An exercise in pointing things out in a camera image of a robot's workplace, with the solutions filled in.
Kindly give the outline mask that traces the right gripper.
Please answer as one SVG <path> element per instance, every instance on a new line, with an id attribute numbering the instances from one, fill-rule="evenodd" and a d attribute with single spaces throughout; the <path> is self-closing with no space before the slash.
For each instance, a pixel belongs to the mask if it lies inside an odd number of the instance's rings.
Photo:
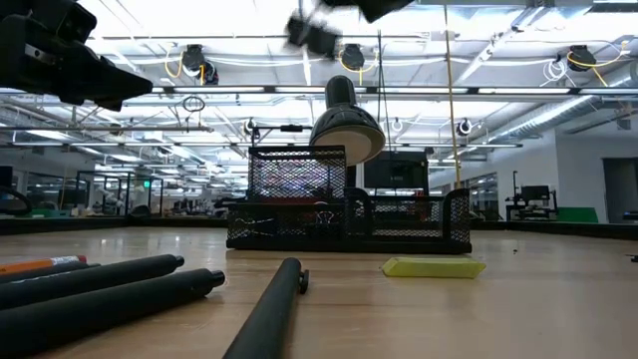
<path id="1" fill-rule="evenodd" d="M 329 8 L 354 7 L 367 22 L 373 23 L 385 15 L 401 10 L 414 0 L 321 0 Z M 291 16 L 286 24 L 287 44 L 306 47 L 315 55 L 334 56 L 340 33 L 327 26 L 311 23 L 308 19 Z"/>

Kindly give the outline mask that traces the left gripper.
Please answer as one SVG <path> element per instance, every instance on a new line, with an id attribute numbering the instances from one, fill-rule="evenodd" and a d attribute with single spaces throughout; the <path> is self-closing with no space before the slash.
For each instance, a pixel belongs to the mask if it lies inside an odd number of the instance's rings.
<path id="1" fill-rule="evenodd" d="M 0 85 L 51 93 L 63 102 L 91 101 L 119 112 L 125 100 L 149 94 L 153 83 L 91 51 L 64 54 L 60 13 L 12 14 L 0 21 Z"/>

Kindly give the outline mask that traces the black binder clip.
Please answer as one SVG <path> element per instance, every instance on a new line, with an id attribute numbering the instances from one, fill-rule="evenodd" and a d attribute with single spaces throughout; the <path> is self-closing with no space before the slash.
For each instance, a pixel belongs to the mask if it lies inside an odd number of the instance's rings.
<path id="1" fill-rule="evenodd" d="M 329 236 L 332 234 L 334 229 L 332 220 L 334 216 L 334 212 L 329 210 L 316 212 L 314 229 L 317 236 Z"/>
<path id="2" fill-rule="evenodd" d="M 230 228 L 236 236 L 273 236 L 277 229 L 274 218 L 242 218 L 238 217 L 230 222 Z"/>

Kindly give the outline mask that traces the black pen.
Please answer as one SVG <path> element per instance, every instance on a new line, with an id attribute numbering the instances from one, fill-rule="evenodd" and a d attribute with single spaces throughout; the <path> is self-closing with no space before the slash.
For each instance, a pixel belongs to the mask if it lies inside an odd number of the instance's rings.
<path id="1" fill-rule="evenodd" d="M 0 284 L 0 310 L 162 277 L 183 265 L 182 256 L 163 254 Z"/>
<path id="2" fill-rule="evenodd" d="M 222 359 L 283 359 L 297 296 L 308 286 L 300 260 L 285 258 Z"/>
<path id="3" fill-rule="evenodd" d="M 0 311 L 0 359 L 37 354 L 205 297 L 225 281 L 206 268 Z"/>
<path id="4" fill-rule="evenodd" d="M 67 272 L 88 269 L 88 268 L 98 267 L 98 266 L 99 266 L 99 263 L 88 264 L 85 262 L 76 261 L 76 262 L 57 264 L 50 267 L 31 269 L 24 272 L 2 274 L 0 275 L 0 284 L 5 284 L 9 282 L 17 282 L 21 280 L 33 279 L 33 278 L 61 274 L 61 273 L 67 273 Z"/>

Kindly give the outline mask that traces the orange pencil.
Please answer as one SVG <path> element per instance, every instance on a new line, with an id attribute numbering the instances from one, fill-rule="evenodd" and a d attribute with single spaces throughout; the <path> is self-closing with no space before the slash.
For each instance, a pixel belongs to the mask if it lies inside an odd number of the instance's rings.
<path id="1" fill-rule="evenodd" d="M 59 264 L 75 262 L 86 263 L 87 257 L 85 255 L 69 255 L 14 263 L 0 263 L 0 275 L 21 273 L 29 270 L 48 268 Z"/>

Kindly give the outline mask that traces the black mesh desk organizer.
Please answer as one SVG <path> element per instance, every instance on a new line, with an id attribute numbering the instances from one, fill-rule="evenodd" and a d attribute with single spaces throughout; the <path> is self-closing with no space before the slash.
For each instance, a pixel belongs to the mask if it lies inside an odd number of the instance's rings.
<path id="1" fill-rule="evenodd" d="M 370 195 L 346 185 L 345 150 L 256 147 L 249 151 L 245 199 L 229 207 L 226 245 L 274 251 L 465 254 L 470 240 L 470 193 L 444 196 Z M 317 236 L 317 211 L 333 211 L 333 232 Z M 274 218 L 273 236 L 236 236 L 230 222 Z"/>

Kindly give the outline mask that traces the yellow-green eraser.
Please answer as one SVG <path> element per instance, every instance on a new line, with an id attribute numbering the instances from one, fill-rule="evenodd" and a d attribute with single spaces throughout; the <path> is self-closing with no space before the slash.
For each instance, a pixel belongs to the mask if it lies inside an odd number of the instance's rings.
<path id="1" fill-rule="evenodd" d="M 392 257 L 381 267 L 389 277 L 474 279 L 486 268 L 470 257 Z"/>

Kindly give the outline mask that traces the black workstation with monitor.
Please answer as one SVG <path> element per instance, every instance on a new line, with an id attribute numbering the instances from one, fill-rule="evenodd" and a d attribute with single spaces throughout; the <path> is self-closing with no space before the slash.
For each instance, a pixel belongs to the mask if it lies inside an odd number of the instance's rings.
<path id="1" fill-rule="evenodd" d="M 556 190 L 549 185 L 518 185 L 512 172 L 513 195 L 505 199 L 506 221 L 556 221 Z"/>

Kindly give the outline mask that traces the green panel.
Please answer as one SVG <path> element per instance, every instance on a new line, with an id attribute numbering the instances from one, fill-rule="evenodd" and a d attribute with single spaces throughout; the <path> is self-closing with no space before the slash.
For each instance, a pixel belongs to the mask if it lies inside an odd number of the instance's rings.
<path id="1" fill-rule="evenodd" d="M 598 223 L 594 207 L 560 207 L 556 220 L 560 222 Z"/>

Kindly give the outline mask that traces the black aluminium table frame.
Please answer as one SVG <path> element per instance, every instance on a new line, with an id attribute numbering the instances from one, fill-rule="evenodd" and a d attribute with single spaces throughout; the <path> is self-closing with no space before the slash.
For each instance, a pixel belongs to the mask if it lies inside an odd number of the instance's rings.
<path id="1" fill-rule="evenodd" d="M 0 218 L 0 235 L 93 230 L 127 226 L 227 228 L 227 221 L 225 219 L 201 217 Z M 638 241 L 638 224 L 481 221 L 472 223 L 471 230 L 509 230 Z"/>

